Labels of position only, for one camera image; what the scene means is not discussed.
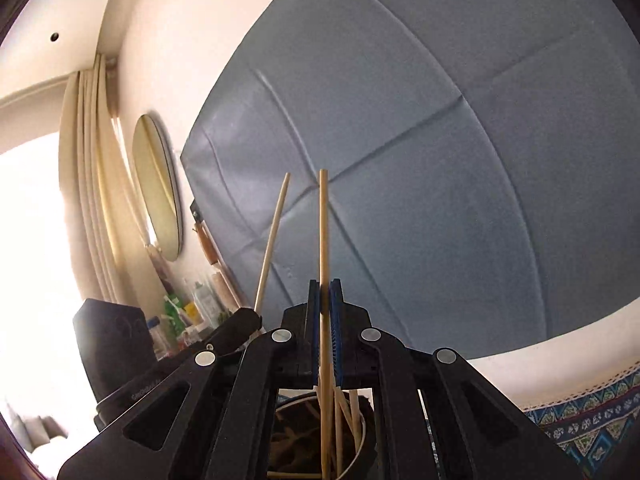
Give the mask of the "wooden chopstick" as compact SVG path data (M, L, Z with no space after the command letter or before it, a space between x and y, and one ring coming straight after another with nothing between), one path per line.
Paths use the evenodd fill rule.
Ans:
M274 251L274 245L279 232L280 221L282 217L282 211L284 208L286 196L288 195L288 185L290 184L291 174L287 172L284 175L276 208L274 208L273 216L270 224L269 234L264 252L264 258L262 258L262 267L260 268L259 280L256 288L254 311L257 315L262 315L262 303L264 302L268 276L270 272L271 259Z
M320 408L322 478L331 478L331 442L333 425L333 372L331 315L329 314L329 185L328 170L320 169L319 180L319 283L320 283Z

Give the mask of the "white lotion bottle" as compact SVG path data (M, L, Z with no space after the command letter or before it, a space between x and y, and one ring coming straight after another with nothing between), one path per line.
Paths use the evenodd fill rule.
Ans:
M220 309L213 293L206 285L201 282L195 282L193 295L194 302L198 307L201 316L206 319L206 322L210 326L217 328L220 325Z

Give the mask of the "black sleeved metal cup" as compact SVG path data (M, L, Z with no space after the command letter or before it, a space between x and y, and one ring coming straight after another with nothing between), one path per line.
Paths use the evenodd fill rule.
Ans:
M378 478L378 450L374 409L367 396L358 396L361 439L356 443L346 419L342 420L342 473L337 455L330 455L332 479ZM321 479L320 408L313 391L279 396L270 438L268 479Z

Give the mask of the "black speaker box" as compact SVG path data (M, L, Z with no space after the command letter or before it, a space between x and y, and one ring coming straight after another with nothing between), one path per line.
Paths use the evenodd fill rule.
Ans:
M156 363L143 311L88 298L74 315L81 363L96 402Z

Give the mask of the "beige curtain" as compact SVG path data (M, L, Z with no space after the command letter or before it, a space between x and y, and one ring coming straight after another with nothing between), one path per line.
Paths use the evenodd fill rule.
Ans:
M103 55L68 77L58 133L58 182L81 297L154 315L165 289L148 251L140 202L108 107Z

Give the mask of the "grey blue backdrop cloth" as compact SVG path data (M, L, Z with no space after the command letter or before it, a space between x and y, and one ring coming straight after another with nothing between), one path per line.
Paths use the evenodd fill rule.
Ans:
M273 0L181 155L265 326L331 271L408 346L490 356L639 295L639 44L612 0Z

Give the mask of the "patterned blue tablecloth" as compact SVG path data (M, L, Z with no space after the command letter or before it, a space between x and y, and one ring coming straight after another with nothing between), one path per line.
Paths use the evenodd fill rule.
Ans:
M639 419L639 364L614 377L524 414L593 479Z

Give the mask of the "oval wall mirror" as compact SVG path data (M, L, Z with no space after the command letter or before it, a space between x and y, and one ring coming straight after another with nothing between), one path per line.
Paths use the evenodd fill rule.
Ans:
M137 120L132 156L156 247L167 261L174 262L183 248L180 190L170 145L151 114L143 114Z

